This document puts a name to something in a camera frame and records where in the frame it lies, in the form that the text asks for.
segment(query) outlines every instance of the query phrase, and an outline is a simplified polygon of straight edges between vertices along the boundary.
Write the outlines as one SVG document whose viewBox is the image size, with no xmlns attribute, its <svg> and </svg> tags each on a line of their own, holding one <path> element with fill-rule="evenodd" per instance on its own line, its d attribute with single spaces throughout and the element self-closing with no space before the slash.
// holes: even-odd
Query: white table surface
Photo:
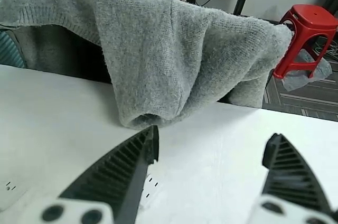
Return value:
<svg viewBox="0 0 338 224">
<path fill-rule="evenodd" d="M 27 188 L 0 223 L 16 223 L 32 200 L 56 197 L 136 133 L 120 125 L 111 85 L 0 66 L 0 91 L 0 181 L 20 176 Z M 245 223 L 273 133 L 301 152 L 336 208 L 336 122 L 216 103 L 159 130 L 159 162 L 149 172 L 162 189 L 137 223 Z"/>
</svg>

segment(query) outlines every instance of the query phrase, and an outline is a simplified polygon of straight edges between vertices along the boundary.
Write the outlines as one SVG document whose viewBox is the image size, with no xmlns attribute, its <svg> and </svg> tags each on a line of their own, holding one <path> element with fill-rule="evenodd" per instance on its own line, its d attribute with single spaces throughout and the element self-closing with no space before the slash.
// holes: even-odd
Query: knit sweater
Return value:
<svg viewBox="0 0 338 224">
<path fill-rule="evenodd" d="M 119 119 L 132 128 L 176 122 L 226 94 L 231 104 L 261 107 L 268 73 L 292 37 L 284 25 L 179 0 L 0 1 L 1 28 L 45 25 L 102 47 Z M 37 52 L 24 54 L 27 66 L 62 70 L 67 57 L 52 44 L 51 58 L 32 43 Z"/>
</svg>

